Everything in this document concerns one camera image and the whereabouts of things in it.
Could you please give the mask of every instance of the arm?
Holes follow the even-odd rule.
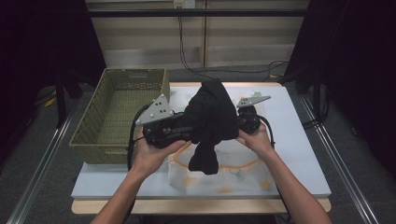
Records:
[[[254,134],[239,131],[247,146],[265,162],[296,223],[332,223],[318,200],[298,181],[270,144],[265,126]]]
[[[122,223],[143,181],[160,168],[168,155],[185,144],[184,141],[177,141],[169,147],[158,149],[149,146],[144,138],[137,141],[134,166],[92,223]]]

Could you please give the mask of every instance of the olive green basket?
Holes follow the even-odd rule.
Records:
[[[169,101],[165,69],[105,69],[70,147],[87,163],[126,163],[134,116],[162,93]]]

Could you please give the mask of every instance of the black cloth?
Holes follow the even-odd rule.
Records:
[[[198,144],[189,163],[190,171],[214,175],[219,170],[215,145],[238,136],[236,110],[218,79],[202,82],[184,111],[182,122],[194,127],[191,141]]]

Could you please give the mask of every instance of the human hand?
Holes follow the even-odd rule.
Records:
[[[261,159],[268,152],[274,151],[264,124],[261,124],[259,130],[252,134],[247,134],[239,130],[239,137],[244,139],[247,147],[254,151]]]
[[[158,149],[148,144],[143,137],[142,131],[137,135],[137,138],[141,139],[136,142],[136,154],[134,156],[134,166],[132,169],[142,175],[143,178],[147,178],[149,175],[156,172],[168,155],[177,152],[181,147],[186,145],[185,141],[180,140],[166,148]]]

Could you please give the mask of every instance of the silver metal plate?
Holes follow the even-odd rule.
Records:
[[[171,118],[174,116],[174,111],[171,109],[166,97],[162,94],[155,100],[151,106],[143,112],[143,114],[136,121],[136,124],[142,125],[154,121]]]
[[[271,99],[271,96],[259,96],[259,97],[247,97],[247,98],[242,98],[238,105],[236,107],[246,107],[250,105],[255,105],[259,102],[265,101]]]

